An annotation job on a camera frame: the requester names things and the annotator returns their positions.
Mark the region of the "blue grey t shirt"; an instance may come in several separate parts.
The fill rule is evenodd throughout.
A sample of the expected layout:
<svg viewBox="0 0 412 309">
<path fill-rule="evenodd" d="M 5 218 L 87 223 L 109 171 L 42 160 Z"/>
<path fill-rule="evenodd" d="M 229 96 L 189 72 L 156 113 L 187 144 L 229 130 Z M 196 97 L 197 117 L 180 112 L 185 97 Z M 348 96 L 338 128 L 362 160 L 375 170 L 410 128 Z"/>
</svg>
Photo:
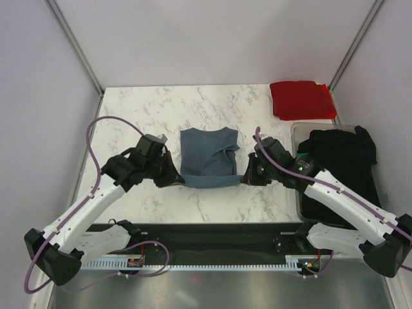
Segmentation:
<svg viewBox="0 0 412 309">
<path fill-rule="evenodd" d="M 180 132 L 181 168 L 184 185 L 194 189 L 232 187 L 241 183 L 237 172 L 238 131 L 196 128 Z"/>
</svg>

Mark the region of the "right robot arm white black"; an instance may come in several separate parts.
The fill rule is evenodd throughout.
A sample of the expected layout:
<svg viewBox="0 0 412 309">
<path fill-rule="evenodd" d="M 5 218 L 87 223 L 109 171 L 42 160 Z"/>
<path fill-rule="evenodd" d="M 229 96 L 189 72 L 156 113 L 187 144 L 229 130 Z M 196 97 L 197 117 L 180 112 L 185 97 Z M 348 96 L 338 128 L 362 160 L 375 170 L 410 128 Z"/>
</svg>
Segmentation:
<svg viewBox="0 0 412 309">
<path fill-rule="evenodd" d="M 273 181 L 326 206 L 353 228 L 309 223 L 295 237 L 296 249 L 310 253 L 327 249 L 361 258 L 372 270 L 395 277 L 411 252 L 411 216 L 397 216 L 349 189 L 325 167 L 304 154 L 293 157 L 272 137 L 254 135 L 256 145 L 249 153 L 242 182 L 266 186 Z"/>
</svg>

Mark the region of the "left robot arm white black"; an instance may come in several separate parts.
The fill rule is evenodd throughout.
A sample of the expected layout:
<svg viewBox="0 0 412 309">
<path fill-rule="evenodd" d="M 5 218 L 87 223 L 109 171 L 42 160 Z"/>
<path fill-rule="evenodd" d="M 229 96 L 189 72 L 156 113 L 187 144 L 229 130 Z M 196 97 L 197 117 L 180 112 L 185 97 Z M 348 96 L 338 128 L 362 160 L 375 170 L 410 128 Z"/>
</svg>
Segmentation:
<svg viewBox="0 0 412 309">
<path fill-rule="evenodd" d="M 139 230 L 127 220 L 86 236 L 95 220 L 133 186 L 150 179 L 159 187 L 182 185 L 165 135 L 143 135 L 136 146 L 109 158 L 97 170 L 97 182 L 63 215 L 42 230 L 24 235 L 31 267 L 39 267 L 57 286 L 71 281 L 89 261 L 110 252 L 134 253 L 141 246 Z"/>
</svg>

